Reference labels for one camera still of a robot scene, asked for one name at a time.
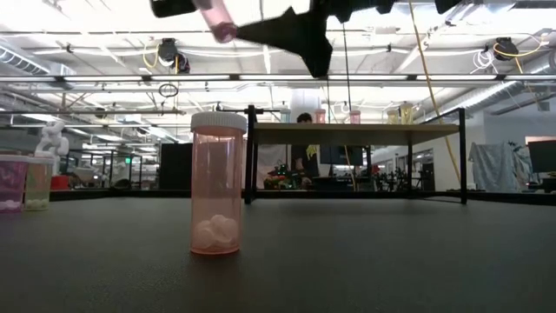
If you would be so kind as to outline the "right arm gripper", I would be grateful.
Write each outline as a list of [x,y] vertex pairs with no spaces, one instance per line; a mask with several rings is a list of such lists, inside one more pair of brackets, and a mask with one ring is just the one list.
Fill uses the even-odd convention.
[[310,75],[325,77],[333,52],[325,36],[326,16],[345,23],[360,10],[389,13],[394,3],[395,0],[310,0],[308,11],[297,14],[289,7],[278,17],[239,26],[236,37],[303,55]]

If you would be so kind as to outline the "wooden shelf black legs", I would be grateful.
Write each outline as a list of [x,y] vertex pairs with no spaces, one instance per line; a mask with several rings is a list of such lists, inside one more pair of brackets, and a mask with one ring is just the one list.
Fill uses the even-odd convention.
[[367,146],[386,145],[407,147],[407,166],[413,162],[413,146],[457,133],[460,141],[460,164],[455,167],[460,176],[460,202],[467,203],[467,148],[466,111],[462,108],[450,110],[421,124],[338,124],[338,123],[259,123],[256,116],[264,109],[250,105],[243,112],[248,116],[248,141],[246,157],[244,203],[251,204],[256,198],[422,198],[436,196],[435,192],[413,192],[408,186],[405,192],[378,194],[371,191],[334,192],[322,191],[269,191],[259,192],[256,188],[258,146],[260,144],[308,144]]

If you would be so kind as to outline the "dark computer monitor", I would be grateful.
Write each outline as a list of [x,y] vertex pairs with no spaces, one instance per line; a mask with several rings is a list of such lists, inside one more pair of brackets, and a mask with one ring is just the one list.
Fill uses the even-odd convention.
[[321,145],[321,163],[332,165],[363,165],[363,148],[360,146]]
[[556,171],[556,140],[530,142],[527,145],[533,173]]

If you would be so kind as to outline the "person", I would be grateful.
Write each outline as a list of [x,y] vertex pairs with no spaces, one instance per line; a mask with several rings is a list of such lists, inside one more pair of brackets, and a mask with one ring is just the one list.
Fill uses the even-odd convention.
[[299,174],[302,189],[307,189],[320,175],[318,152],[319,146],[315,144],[294,144],[291,147],[291,169]]

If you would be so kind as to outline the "small black robot device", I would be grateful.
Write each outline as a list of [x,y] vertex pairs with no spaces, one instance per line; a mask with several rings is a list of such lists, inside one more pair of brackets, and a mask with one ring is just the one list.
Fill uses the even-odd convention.
[[265,190],[299,190],[302,184],[303,170],[291,170],[285,163],[275,166],[263,181]]

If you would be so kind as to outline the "grey ceiling pipe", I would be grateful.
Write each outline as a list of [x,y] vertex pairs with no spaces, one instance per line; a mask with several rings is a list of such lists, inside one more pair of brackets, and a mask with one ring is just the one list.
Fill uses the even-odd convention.
[[29,114],[42,114],[42,115],[94,115],[94,116],[107,116],[107,115],[186,115],[187,112],[183,110],[46,110],[46,111],[26,111],[26,110],[0,110],[0,116],[3,115],[29,115]]

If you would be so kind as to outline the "black cabinet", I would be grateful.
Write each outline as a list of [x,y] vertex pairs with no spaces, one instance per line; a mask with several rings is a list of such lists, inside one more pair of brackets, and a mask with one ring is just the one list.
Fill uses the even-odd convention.
[[192,175],[191,143],[165,143],[161,147],[159,188],[190,190]]

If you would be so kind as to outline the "grey cloth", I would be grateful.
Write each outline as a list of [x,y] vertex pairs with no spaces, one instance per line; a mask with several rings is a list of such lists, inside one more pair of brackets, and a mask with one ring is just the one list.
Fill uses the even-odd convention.
[[493,193],[520,193],[535,181],[527,147],[514,142],[473,143],[468,161],[479,190]]

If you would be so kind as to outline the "black table mat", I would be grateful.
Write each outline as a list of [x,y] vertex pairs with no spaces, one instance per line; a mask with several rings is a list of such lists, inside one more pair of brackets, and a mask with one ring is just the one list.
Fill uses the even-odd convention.
[[0,215],[0,313],[556,313],[556,208],[258,200],[228,256],[184,199]]

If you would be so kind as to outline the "black aluminium table frame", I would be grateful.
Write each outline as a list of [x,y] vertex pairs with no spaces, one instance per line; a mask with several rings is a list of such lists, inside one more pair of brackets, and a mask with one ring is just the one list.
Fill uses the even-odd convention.
[[[188,190],[55,190],[50,193],[51,202],[90,200],[114,197],[134,198],[190,198]],[[487,193],[468,191],[465,195],[458,191],[302,191],[302,190],[257,190],[242,193],[246,203],[257,199],[425,199],[451,197],[496,203],[519,203],[530,205],[556,206],[556,194],[537,193]]]

